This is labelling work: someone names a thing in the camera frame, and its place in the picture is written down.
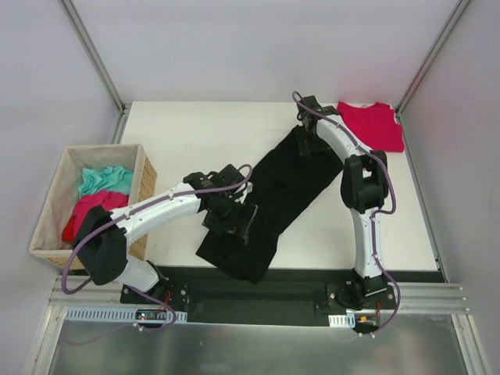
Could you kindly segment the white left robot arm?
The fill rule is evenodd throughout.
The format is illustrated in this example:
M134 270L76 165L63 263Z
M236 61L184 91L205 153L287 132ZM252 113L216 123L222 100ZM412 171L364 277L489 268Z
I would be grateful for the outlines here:
M168 191L133 205L90 209L75 236L74 250L91 281L113 281L137 290L149 304L160 302L170 285L152 262L130 254L131 245L164 224L204 213L203 226L248 242L258 207L246 201L252 189L249 175L229 164L220 172L187 175Z

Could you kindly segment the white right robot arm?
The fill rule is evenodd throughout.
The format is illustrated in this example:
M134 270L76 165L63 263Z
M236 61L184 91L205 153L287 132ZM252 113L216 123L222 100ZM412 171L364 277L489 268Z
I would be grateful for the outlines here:
M333 106L322 106L315 96L303 97L297 91L292 99L301 122L300 155L312 157L314 152L330 149L341 160L341 199L350 210L355 231L352 301L360 308L369 308L388 283L379 251L380 215L391 193L387 156L354 135Z

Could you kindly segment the black flower print t-shirt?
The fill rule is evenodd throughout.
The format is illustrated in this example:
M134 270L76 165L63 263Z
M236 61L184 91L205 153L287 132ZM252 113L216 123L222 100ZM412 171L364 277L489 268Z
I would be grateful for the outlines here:
M263 279L277 253L279 236L343 170L330 148L299 153L295 127L253 168L245 201L258 207L244 244L231 234L208 232L196 252L225 274L253 284Z

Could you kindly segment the wicker laundry basket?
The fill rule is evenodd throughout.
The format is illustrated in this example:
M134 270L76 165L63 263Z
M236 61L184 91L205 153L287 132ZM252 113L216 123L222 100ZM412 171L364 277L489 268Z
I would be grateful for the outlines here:
M155 193L157 172L140 144L76 145L63 149L48 190L41 215L30 241L29 253L63 268L71 254L70 243L63 240L79 197L83 169L122 166L133 172L129 203L151 198Z

